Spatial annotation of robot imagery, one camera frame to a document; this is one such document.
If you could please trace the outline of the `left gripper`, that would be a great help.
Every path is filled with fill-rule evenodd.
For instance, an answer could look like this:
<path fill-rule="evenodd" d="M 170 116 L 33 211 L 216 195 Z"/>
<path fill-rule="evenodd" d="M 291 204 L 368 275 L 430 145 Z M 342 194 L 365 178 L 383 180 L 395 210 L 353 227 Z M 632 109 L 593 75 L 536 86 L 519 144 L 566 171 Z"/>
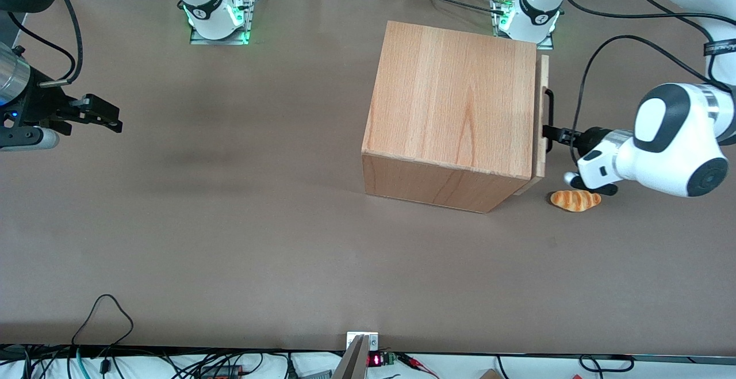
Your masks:
<path fill-rule="evenodd" d="M 618 182 L 615 157 L 619 140 L 612 130 L 589 128 L 581 133 L 570 128 L 544 125 L 542 136 L 563 146 L 578 148 L 578 173 L 587 188 L 597 190 Z"/>

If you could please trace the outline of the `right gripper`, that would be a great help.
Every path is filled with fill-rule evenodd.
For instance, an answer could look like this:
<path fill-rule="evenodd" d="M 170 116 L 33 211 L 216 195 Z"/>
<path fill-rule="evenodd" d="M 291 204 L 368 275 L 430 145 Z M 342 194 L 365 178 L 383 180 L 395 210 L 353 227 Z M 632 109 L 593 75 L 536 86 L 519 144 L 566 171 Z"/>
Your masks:
<path fill-rule="evenodd" d="M 119 120 L 120 109 L 95 94 L 84 94 L 73 99 L 64 93 L 60 86 L 41 88 L 40 82 L 51 78 L 40 71 L 30 72 L 28 85 L 10 103 L 2 106 L 2 122 L 13 118 L 10 128 L 2 125 L 2 138 L 24 138 L 22 127 L 50 128 L 64 136 L 70 136 L 70 122 L 94 124 L 105 127 L 114 133 L 121 133 L 123 123 Z M 62 113 L 69 108 L 79 113 Z"/>

